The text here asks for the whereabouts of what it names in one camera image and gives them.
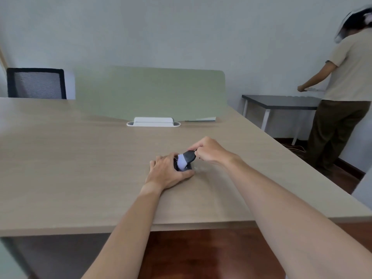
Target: white table leg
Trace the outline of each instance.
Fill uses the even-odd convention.
[[[265,111],[265,115],[263,116],[263,121],[262,121],[262,126],[261,126],[261,130],[265,131],[266,129],[266,124],[267,124],[267,120],[269,119],[269,114],[270,114],[270,109],[267,109]]]
[[[244,110],[243,110],[243,117],[247,116],[247,108],[248,108],[248,100],[245,100]]]
[[[300,133],[300,130],[301,130],[301,126],[305,123],[306,114],[307,114],[307,112],[305,110],[300,111],[300,114],[299,114],[298,119],[297,119],[296,131],[295,131],[295,136],[294,136],[293,141],[292,141],[292,146],[295,145],[295,143],[297,141],[298,134]]]

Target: wooden desk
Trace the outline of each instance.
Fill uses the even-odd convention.
[[[209,135],[334,221],[372,211],[228,108],[217,122],[127,127],[75,102],[0,98],[0,236],[111,232],[156,155]],[[164,192],[153,230],[253,225],[227,175],[197,160],[195,177]]]

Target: olive pants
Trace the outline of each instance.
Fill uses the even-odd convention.
[[[315,112],[305,161],[314,168],[329,171],[370,104],[321,100]]]

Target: green desk divider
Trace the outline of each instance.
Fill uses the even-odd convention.
[[[221,116],[227,105],[222,71],[99,66],[74,73],[77,104],[94,115],[184,121]]]

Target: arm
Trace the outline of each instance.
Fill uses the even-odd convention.
[[[327,61],[323,68],[317,74],[310,78],[305,84],[298,86],[297,90],[299,92],[303,92],[306,88],[317,85],[318,83],[325,80],[336,68],[337,65],[335,65],[331,61]]]
[[[289,278],[370,278],[372,254],[313,207],[211,138],[189,150],[226,170]]]
[[[137,278],[161,192],[194,174],[193,170],[176,171],[175,155],[156,157],[150,162],[150,173],[139,196],[82,279]]]

